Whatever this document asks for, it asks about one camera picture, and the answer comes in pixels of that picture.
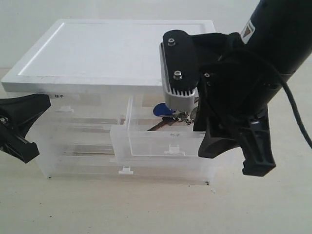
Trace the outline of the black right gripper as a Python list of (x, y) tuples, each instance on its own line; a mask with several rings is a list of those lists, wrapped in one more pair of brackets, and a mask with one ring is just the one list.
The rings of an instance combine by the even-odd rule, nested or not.
[(288, 80), (287, 41), (268, 36), (244, 43), (239, 33), (195, 35), (192, 41), (200, 72), (209, 74), (198, 87), (193, 130), (206, 130), (198, 156), (216, 158), (240, 147), (233, 126), (221, 124), (221, 117), (252, 115), (240, 128), (242, 173), (265, 176), (276, 167), (266, 106), (282, 88), (280, 82)]

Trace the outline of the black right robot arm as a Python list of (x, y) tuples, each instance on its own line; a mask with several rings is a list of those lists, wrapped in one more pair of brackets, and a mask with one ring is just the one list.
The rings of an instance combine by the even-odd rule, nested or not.
[(213, 159), (233, 148), (244, 155), (242, 173), (265, 176), (276, 163), (271, 148), (268, 103), (283, 89), (308, 144), (287, 81), (312, 52), (312, 3), (262, 0), (241, 33), (224, 36), (218, 59), (200, 67), (199, 107), (194, 130), (204, 131), (201, 158)]

